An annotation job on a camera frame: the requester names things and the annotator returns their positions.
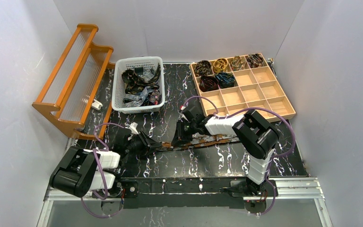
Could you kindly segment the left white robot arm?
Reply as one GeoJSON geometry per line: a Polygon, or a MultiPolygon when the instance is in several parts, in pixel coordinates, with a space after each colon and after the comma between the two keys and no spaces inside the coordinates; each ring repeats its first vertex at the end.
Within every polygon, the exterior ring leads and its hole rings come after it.
{"type": "Polygon", "coordinates": [[[111,147],[69,147],[51,174],[49,185],[79,198],[91,192],[101,200],[107,199],[116,182],[110,170],[116,169],[123,157],[146,157],[163,146],[144,132],[138,132],[136,126],[137,123],[121,126],[111,147]]]}

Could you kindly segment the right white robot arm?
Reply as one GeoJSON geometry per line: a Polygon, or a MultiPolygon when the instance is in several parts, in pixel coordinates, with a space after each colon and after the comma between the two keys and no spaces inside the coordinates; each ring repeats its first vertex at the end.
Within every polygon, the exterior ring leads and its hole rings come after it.
{"type": "Polygon", "coordinates": [[[243,115],[225,117],[210,114],[204,116],[195,107],[181,110],[181,118],[171,142],[173,147],[192,141],[194,134],[226,135],[239,139],[250,157],[250,167],[245,182],[233,183],[227,190],[241,195],[264,193],[269,174],[269,164],[279,140],[276,129],[257,111],[248,110],[243,115]]]}

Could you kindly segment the white plastic basket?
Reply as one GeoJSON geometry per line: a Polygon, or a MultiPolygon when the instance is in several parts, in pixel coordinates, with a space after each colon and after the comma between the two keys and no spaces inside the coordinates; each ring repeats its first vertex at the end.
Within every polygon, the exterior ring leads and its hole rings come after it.
{"type": "Polygon", "coordinates": [[[165,103],[163,60],[157,56],[118,60],[112,109],[123,114],[158,112],[165,103]]]}

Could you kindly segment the wooden compartment tray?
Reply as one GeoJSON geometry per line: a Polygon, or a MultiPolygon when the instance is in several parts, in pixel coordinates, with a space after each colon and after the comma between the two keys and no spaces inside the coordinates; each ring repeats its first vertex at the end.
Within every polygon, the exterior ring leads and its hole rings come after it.
{"type": "Polygon", "coordinates": [[[273,62],[267,62],[261,54],[264,63],[263,67],[250,68],[246,57],[239,55],[245,61],[245,69],[233,71],[231,69],[231,60],[233,57],[226,58],[228,66],[227,73],[234,75],[236,82],[234,87],[220,88],[209,92],[202,92],[199,88],[200,77],[194,73],[197,63],[190,64],[197,93],[201,97],[201,107],[204,115],[218,112],[219,115],[230,115],[247,107],[260,107],[271,110],[285,119],[292,119],[296,115],[291,102],[283,91],[280,83],[272,68],[273,62]]]}

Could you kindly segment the orange grey patterned tie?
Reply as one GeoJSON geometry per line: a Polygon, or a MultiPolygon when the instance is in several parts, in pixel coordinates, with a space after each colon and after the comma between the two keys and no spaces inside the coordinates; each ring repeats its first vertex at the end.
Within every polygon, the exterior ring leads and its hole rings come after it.
{"type": "Polygon", "coordinates": [[[228,143],[236,143],[240,142],[237,136],[233,135],[200,135],[194,134],[192,141],[187,142],[181,145],[172,145],[170,142],[162,142],[162,146],[158,148],[158,151],[174,151],[174,150],[183,150],[189,148],[204,148],[210,147],[214,145],[223,145],[228,143]]]}

